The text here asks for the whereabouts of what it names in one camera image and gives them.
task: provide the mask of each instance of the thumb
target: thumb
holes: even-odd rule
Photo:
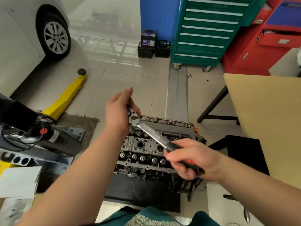
[[[178,162],[180,160],[191,159],[195,160],[199,155],[199,151],[195,147],[186,147],[176,149],[167,154],[166,159],[172,162]]]
[[[117,101],[123,105],[127,105],[132,93],[133,93],[133,87],[127,88],[125,91],[122,92],[122,94],[120,95]]]

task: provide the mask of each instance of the forearm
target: forearm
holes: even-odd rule
[[[105,128],[95,142],[45,192],[22,225],[74,226],[95,222],[113,174],[122,135]]]
[[[301,225],[301,190],[225,157],[218,181],[264,225]]]

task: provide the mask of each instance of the person's right arm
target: person's right arm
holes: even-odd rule
[[[174,143],[183,148],[171,153],[165,151],[164,154],[184,179],[196,177],[192,169],[186,169],[179,163],[180,160],[191,159],[204,169],[201,178],[221,184],[265,226],[301,225],[300,189],[273,179],[198,141],[181,139]]]

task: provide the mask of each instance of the yellow tabletop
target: yellow tabletop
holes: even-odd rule
[[[243,132],[260,140],[270,175],[301,188],[301,78],[224,78]]]

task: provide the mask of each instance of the engine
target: engine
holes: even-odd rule
[[[140,119],[170,141],[190,138],[206,143],[206,140],[195,132],[194,125],[190,122],[149,116],[140,116]],[[188,181],[180,178],[170,162],[165,159],[164,148],[147,133],[132,125],[120,150],[115,170],[115,173],[118,172],[138,179],[165,180],[169,182],[173,191],[188,185]]]

